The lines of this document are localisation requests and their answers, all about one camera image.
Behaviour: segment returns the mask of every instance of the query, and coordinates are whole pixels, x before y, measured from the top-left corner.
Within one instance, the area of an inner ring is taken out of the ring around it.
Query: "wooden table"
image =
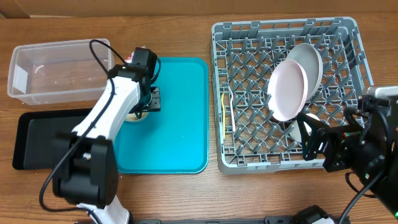
[[[0,223],[72,223],[82,212],[49,213],[38,203],[49,170],[14,170],[11,166],[18,118],[27,111],[93,106],[95,102],[27,106],[7,95],[12,50],[18,45],[107,38],[123,57],[145,45],[161,57],[200,57],[210,66],[211,26],[221,21],[352,16],[361,32],[373,80],[398,85],[398,15],[263,14],[228,16],[92,17],[9,19],[0,21]],[[210,93],[210,161],[197,175],[120,175],[118,196],[135,218],[163,220],[263,218],[292,215],[313,204],[340,215],[355,195],[344,173],[293,170],[275,174],[225,176],[217,167],[214,102]],[[68,206],[48,190],[45,203]],[[376,199],[361,198],[349,213],[353,223],[395,223]]]

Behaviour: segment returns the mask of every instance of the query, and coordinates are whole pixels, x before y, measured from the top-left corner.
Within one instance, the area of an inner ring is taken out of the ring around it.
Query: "dish rack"
[[[322,158],[303,160],[301,144],[289,137],[292,121],[273,119],[267,107],[272,71],[296,45],[312,44],[323,60],[321,85],[304,113],[330,126],[345,125],[344,108],[356,106],[363,88],[373,85],[358,26],[350,17],[219,22],[211,29],[211,43],[218,168],[226,175],[322,168]]]

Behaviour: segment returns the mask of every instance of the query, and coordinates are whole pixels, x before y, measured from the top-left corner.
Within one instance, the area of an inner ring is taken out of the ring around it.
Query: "blue tray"
[[[208,67],[199,58],[160,58],[160,112],[125,121],[114,142],[125,174],[196,174],[208,163]]]

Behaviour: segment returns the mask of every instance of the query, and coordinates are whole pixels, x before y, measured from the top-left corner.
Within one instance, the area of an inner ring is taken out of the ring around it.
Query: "plastic bin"
[[[109,45],[109,40],[100,39]],[[90,40],[22,45],[12,53],[7,92],[28,105],[97,100],[107,76],[90,52]],[[113,55],[105,46],[93,49],[106,68]]]
[[[303,112],[317,115],[330,126],[346,124],[344,108],[355,107],[364,86],[373,85],[355,20],[331,17],[219,22],[212,27],[211,34],[219,170],[231,175],[323,168],[321,155],[312,161],[303,160],[301,144],[289,137],[292,121],[271,119],[267,87],[272,71],[296,45],[312,44],[323,59],[323,78]],[[233,108],[229,107],[228,87],[234,95]],[[227,95],[225,130],[223,93]]]

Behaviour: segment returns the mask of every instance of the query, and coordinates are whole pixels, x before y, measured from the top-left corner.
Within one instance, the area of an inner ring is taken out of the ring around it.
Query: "white plate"
[[[268,84],[268,102],[273,117],[287,121],[298,115],[307,99],[308,83],[305,70],[296,61],[286,59],[272,72]]]
[[[304,68],[308,80],[307,99],[311,98],[317,92],[323,75],[322,58],[318,50],[310,44],[298,44],[286,59],[295,60]]]

